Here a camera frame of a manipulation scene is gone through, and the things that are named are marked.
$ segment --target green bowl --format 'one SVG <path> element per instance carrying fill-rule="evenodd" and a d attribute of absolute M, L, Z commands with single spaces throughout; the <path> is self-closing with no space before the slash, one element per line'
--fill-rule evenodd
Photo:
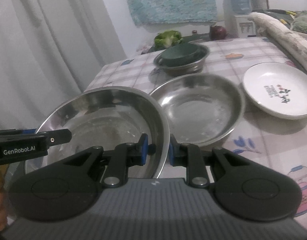
<path fill-rule="evenodd" d="M 163 64 L 168 67 L 176 67 L 190 64 L 199 53 L 199 46 L 196 44 L 183 43 L 166 49 L 161 53 Z"/>

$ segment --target metal pivot bolt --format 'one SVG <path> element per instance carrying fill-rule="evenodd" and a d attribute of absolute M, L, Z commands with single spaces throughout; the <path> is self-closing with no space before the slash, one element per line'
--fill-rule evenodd
<path fill-rule="evenodd" d="M 192 183 L 197 186 L 203 186 L 208 183 L 208 180 L 203 177 L 195 177 L 192 179 Z"/>
<path fill-rule="evenodd" d="M 107 177 L 103 180 L 103 182 L 107 185 L 114 186 L 117 185 L 120 182 L 120 180 L 117 177 Z"/>

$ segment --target plaid tablecloth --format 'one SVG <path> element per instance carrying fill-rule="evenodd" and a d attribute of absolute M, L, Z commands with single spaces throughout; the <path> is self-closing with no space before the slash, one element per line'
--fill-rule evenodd
<path fill-rule="evenodd" d="M 240 85 L 243 74 L 252 65 L 262 62 L 293 65 L 267 38 L 202 44 L 211 50 L 202 72 L 226 77 L 237 85 Z M 104 86 L 127 86 L 149 93 L 172 78 L 153 65 L 153 60 L 159 53 L 160 51 L 153 52 L 104 66 L 87 90 Z M 307 119 L 279 119 L 259 110 L 247 99 L 243 119 L 217 146 L 219 144 L 296 180 L 303 191 L 303 201 L 296 220 L 307 228 Z M 170 165 L 166 163 L 161 177 L 185 177 L 185 169 L 170 169 Z"/>

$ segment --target curtain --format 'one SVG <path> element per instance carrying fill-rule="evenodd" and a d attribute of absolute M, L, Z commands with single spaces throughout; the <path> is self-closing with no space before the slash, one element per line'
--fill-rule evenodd
<path fill-rule="evenodd" d="M 0 0 L 0 129 L 38 127 L 124 58 L 102 0 Z"/>

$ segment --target wall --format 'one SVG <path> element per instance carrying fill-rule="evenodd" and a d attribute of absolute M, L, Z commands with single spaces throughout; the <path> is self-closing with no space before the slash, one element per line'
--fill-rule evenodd
<path fill-rule="evenodd" d="M 179 30 L 184 36 L 191 35 L 192 30 L 198 33 L 208 33 L 209 24 L 163 24 L 136 27 L 129 13 L 127 0 L 103 0 L 117 32 L 122 47 L 127 55 L 131 57 L 137 48 L 146 42 L 152 43 L 158 32 L 167 29 Z M 307 10 L 307 0 L 269 0 L 271 8 L 289 10 Z M 216 0 L 218 7 L 218 20 L 223 20 L 223 0 Z"/>

